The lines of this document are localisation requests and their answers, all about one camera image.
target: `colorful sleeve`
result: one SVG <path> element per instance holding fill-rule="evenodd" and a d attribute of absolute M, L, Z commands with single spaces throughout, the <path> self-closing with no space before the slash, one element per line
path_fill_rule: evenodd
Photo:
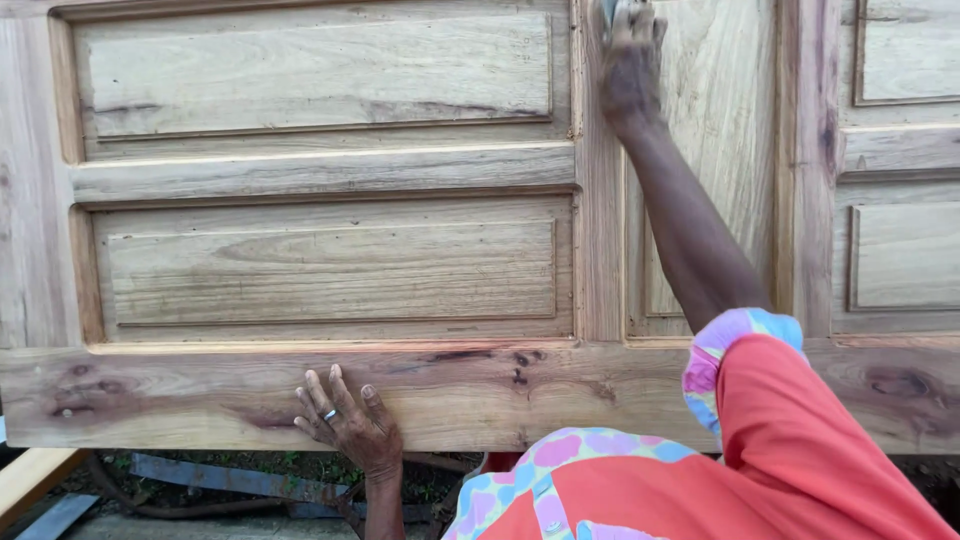
<path fill-rule="evenodd" d="M 759 307 L 741 307 L 724 312 L 710 321 L 693 338 L 690 346 L 690 361 L 682 380 L 684 399 L 697 421 L 716 437 L 718 447 L 723 440 L 716 400 L 720 363 L 733 343 L 756 333 L 776 337 L 801 356 L 804 354 L 804 333 L 800 323 L 788 315 L 776 315 Z"/>

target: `hand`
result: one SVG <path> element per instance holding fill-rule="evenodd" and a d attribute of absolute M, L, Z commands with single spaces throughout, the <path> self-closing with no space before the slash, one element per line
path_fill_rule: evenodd
<path fill-rule="evenodd" d="M 307 371 L 306 389 L 297 388 L 305 417 L 298 416 L 294 424 L 315 441 L 344 453 L 363 469 L 368 484 L 398 479 L 403 471 L 403 439 L 376 389 L 367 384 L 360 390 L 367 406 L 364 412 L 347 391 L 337 364 L 330 368 L 330 389 L 332 401 L 320 386 L 317 372 Z M 336 413 L 324 420 L 331 410 Z"/>
<path fill-rule="evenodd" d="M 637 127 L 666 125 L 660 114 L 660 57 L 665 34 L 666 19 L 655 18 L 646 0 L 635 0 L 629 8 L 614 12 L 600 107 L 618 135 Z"/>

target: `wooden door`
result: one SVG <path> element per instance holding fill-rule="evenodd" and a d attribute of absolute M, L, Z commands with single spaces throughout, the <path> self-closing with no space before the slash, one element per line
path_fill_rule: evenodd
<path fill-rule="evenodd" d="M 929 138 L 898 127 L 910 172 L 856 209 L 857 269 L 836 267 L 844 208 L 874 196 L 843 182 L 889 161 L 874 147 L 834 188 L 858 148 L 838 121 L 856 110 L 836 97 L 838 1 L 656 3 L 666 113 L 845 404 L 891 452 L 956 451 L 941 405 L 960 338 L 918 332 L 958 330 L 957 163 L 941 152 L 926 175 Z M 315 449 L 292 390 L 338 362 L 380 389 L 410 450 L 596 425 L 713 448 L 680 396 L 688 329 L 636 179 L 591 99 L 589 8 L 0 0 L 13 444 Z M 918 118 L 951 107 L 930 84 L 944 103 L 924 94 Z M 911 333 L 886 336 L 897 325 Z"/>

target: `person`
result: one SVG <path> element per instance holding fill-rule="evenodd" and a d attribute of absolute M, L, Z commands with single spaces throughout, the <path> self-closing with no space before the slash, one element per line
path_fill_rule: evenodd
<path fill-rule="evenodd" d="M 560 430 L 519 459 L 492 456 L 499 470 L 464 483 L 444 538 L 960 538 L 810 369 L 799 324 L 772 314 L 684 162 L 660 114 L 665 24 L 644 9 L 613 31 L 603 113 L 636 168 L 663 271 L 696 333 L 684 398 L 725 463 L 656 436 Z M 364 412 L 339 366 L 329 384 L 327 397 L 307 372 L 295 424 L 365 471 L 366 539 L 404 538 L 396 422 L 369 385 Z"/>

